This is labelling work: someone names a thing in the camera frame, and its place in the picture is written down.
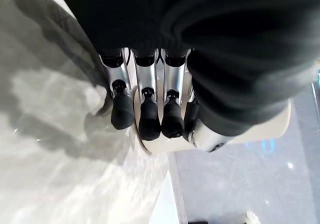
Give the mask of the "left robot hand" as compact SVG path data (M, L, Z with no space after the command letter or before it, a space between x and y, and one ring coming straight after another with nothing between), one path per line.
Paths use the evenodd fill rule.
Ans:
M64 0L107 75L111 123L212 152L280 114L311 82L320 0Z

